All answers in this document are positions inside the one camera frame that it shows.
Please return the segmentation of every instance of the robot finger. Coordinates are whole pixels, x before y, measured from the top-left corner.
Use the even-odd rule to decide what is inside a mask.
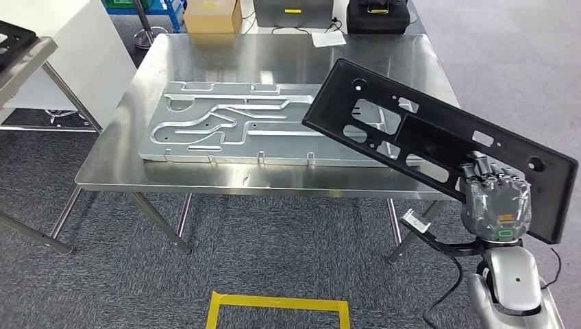
[[[474,162],[478,166],[480,176],[484,178],[486,176],[492,175],[492,168],[489,164],[489,160],[484,154],[478,151],[473,151],[472,156],[474,157]]]
[[[479,180],[478,175],[476,175],[476,170],[474,170],[474,164],[467,162],[460,166],[460,171],[467,182],[475,182]]]
[[[498,164],[495,164],[495,163],[491,163],[491,169],[492,169],[492,173],[496,176],[504,173],[504,171],[502,171],[502,169],[498,166]]]
[[[515,173],[514,170],[512,170],[511,168],[503,168],[502,171],[504,171],[504,174],[507,175],[508,177],[519,177],[517,175],[517,173]]]

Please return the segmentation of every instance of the black case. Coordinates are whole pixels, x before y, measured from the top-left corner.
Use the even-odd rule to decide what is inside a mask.
[[[38,40],[33,31],[4,21],[0,21],[0,34],[7,36],[0,42],[0,71],[12,66],[12,62]]]
[[[367,5],[358,0],[347,6],[347,31],[350,34],[404,34],[410,24],[410,12],[405,2],[390,5],[387,14],[370,14]]]

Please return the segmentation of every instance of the black tray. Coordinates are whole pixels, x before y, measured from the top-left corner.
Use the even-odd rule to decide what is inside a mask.
[[[416,103],[417,112],[399,107],[400,97]],[[387,134],[355,119],[351,112],[359,99],[398,114],[397,131]],[[460,165],[471,151],[487,154],[522,171],[531,183],[528,233],[546,243],[560,241],[578,167],[573,158],[344,59],[333,66],[303,124],[464,203],[466,195],[456,189]],[[367,139],[346,137],[346,125],[363,130]],[[493,138],[491,145],[475,142],[475,132]],[[396,160],[376,151],[383,142],[401,149]],[[440,182],[409,167],[409,154],[446,170],[448,179]]]
[[[13,61],[38,40],[33,31],[3,21],[0,21],[0,34],[8,37],[0,42],[0,72],[11,67]]]

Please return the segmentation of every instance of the metal pole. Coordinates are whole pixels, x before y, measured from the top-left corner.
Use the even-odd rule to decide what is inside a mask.
[[[399,222],[397,220],[397,213],[395,212],[395,205],[393,199],[387,199],[387,210],[389,220],[391,221],[391,230],[393,231],[393,239],[397,247],[401,243],[401,232],[399,231]]]
[[[64,93],[66,98],[68,98],[69,101],[71,101],[71,103],[75,106],[75,108],[79,110],[79,112],[81,112],[81,114],[89,122],[89,124],[98,133],[101,133],[103,131],[103,128],[101,127],[101,125],[99,125],[99,122],[97,122],[93,115],[89,113],[89,110],[87,110],[83,102],[79,99],[79,97],[77,97],[77,95],[75,95],[75,93],[71,90],[69,85],[67,85],[66,82],[62,79],[62,77],[60,77],[60,75],[55,71],[51,63],[45,62],[42,65],[42,68],[49,75],[49,77],[56,83],[56,85]]]
[[[184,227],[186,226],[186,217],[190,211],[190,203],[192,202],[192,193],[186,194],[186,199],[184,204],[182,204],[182,211],[180,211],[180,217],[177,219],[177,237],[181,238],[184,234]]]
[[[143,10],[143,6],[141,6],[141,1],[133,0],[133,5],[135,6],[135,11],[137,11],[139,20],[141,21],[141,25],[143,25],[143,30],[145,31],[149,45],[151,46],[153,44],[153,32],[149,25],[149,21],[147,20],[147,16],[145,15],[145,11]]]
[[[428,209],[422,214],[425,219],[431,219],[438,214],[438,207],[440,206],[440,201],[436,200],[430,204]],[[397,263],[401,257],[404,255],[406,250],[411,247],[412,244],[418,239],[416,234],[411,232],[406,235],[406,237],[401,241],[401,243],[395,248],[395,250],[389,255],[387,261],[391,264]]]
[[[43,125],[0,125],[0,130],[18,132],[96,132],[91,127],[54,127]]]
[[[161,231],[167,235],[170,240],[172,240],[173,244],[175,244],[180,250],[184,253],[188,254],[191,252],[189,246],[181,240],[181,238],[177,235],[177,233],[173,230],[173,228],[167,223],[167,221],[163,218],[163,216],[155,209],[149,201],[145,198],[143,193],[141,192],[131,192],[129,196],[132,200],[137,204],[143,212],[156,224]]]
[[[60,216],[58,217],[58,220],[56,221],[56,223],[54,225],[53,231],[51,232],[51,236],[53,237],[53,239],[58,238],[58,235],[60,234],[60,230],[62,230],[62,226],[64,225],[64,222],[71,214],[71,211],[72,211],[73,207],[75,206],[75,203],[77,202],[77,199],[79,198],[79,194],[81,194],[81,191],[82,191],[81,187],[79,185],[76,185],[75,189],[73,190],[73,194],[71,194],[71,196],[69,197],[69,200],[67,201],[66,206],[64,207],[64,209],[60,213]]]
[[[21,222],[13,219],[12,217],[8,216],[7,214],[0,212],[0,223],[12,228],[13,230],[17,231],[18,233],[30,236],[34,240],[43,243],[47,247],[53,247],[59,252],[70,254],[73,251],[73,248],[65,245],[64,243],[47,236],[30,226],[22,224]]]

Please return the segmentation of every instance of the floor marking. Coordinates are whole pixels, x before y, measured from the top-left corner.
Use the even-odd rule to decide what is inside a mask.
[[[295,310],[326,310],[339,312],[339,329],[349,329],[349,304],[345,300],[313,300],[250,295],[228,295],[212,292],[206,329],[216,329],[220,305],[290,308]]]

